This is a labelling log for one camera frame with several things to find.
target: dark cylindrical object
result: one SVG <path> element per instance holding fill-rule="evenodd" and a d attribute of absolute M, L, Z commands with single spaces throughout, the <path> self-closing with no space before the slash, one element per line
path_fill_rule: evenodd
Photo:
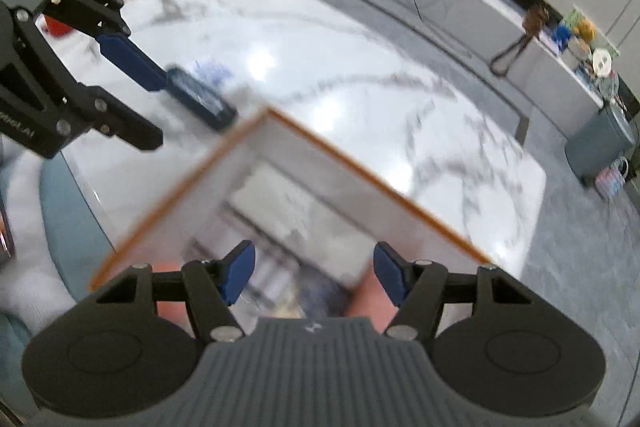
<path fill-rule="evenodd" d="M 594 178 L 635 142 L 622 109 L 607 105 L 567 141 L 564 153 L 578 178 Z"/>

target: metal bolt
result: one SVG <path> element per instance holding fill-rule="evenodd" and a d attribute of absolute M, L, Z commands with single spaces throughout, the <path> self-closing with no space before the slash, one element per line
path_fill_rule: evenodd
<path fill-rule="evenodd" d="M 100 112 L 107 112 L 107 109 L 109 108 L 107 103 L 101 98 L 96 98 L 95 102 L 94 102 L 94 105 L 95 105 L 96 110 L 98 110 Z"/>
<path fill-rule="evenodd" d="M 71 134 L 71 124 L 66 120 L 58 120 L 56 122 L 56 131 L 60 136 L 69 136 Z"/>
<path fill-rule="evenodd" d="M 242 337 L 242 331 L 235 326 L 218 326 L 209 334 L 216 342 L 235 342 Z"/>
<path fill-rule="evenodd" d="M 27 22 L 29 20 L 29 12 L 27 10 L 18 10 L 15 13 L 15 18 L 20 22 Z"/>
<path fill-rule="evenodd" d="M 386 330 L 386 336 L 396 341 L 413 341 L 418 337 L 418 331 L 411 326 L 398 324 L 388 328 L 388 330 Z"/>

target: marble table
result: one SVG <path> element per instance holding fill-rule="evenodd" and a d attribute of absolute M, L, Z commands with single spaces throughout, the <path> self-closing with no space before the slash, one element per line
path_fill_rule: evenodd
<path fill-rule="evenodd" d="M 513 137 L 452 87 L 319 0 L 126 0 L 132 40 L 160 66 L 215 58 L 239 103 L 272 103 L 377 174 L 518 277 L 546 176 Z M 70 72 L 159 125 L 164 146 L 141 153 L 96 132 L 65 149 L 112 243 L 220 138 L 167 93 L 148 93 L 74 33 L 52 41 Z"/>

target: white cloth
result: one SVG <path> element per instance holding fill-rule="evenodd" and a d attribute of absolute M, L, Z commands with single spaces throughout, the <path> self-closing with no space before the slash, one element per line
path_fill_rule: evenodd
<path fill-rule="evenodd" d="M 4 205 L 15 256 L 0 269 L 0 311 L 20 318 L 32 334 L 75 305 L 49 254 L 40 206 L 43 160 L 25 151 L 12 161 Z"/>

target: tile floor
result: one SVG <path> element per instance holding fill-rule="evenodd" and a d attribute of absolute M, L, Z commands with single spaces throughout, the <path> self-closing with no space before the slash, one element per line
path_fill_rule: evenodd
<path fill-rule="evenodd" d="M 442 74 L 504 130 L 524 138 L 524 147 L 546 171 L 547 186 L 523 280 L 597 338 L 606 352 L 607 374 L 594 409 L 607 424 L 625 425 L 640 412 L 634 372 L 640 352 L 640 217 L 626 194 L 605 203 L 584 190 L 566 163 L 566 140 L 555 126 L 510 86 L 488 76 L 477 59 L 460 58 L 467 66 L 462 67 L 452 59 L 452 49 L 443 52 L 431 43 L 434 38 L 412 29 L 418 19 L 406 7 L 391 6 L 390 0 L 375 3 L 385 4 L 385 11 L 365 0 L 324 1 Z"/>

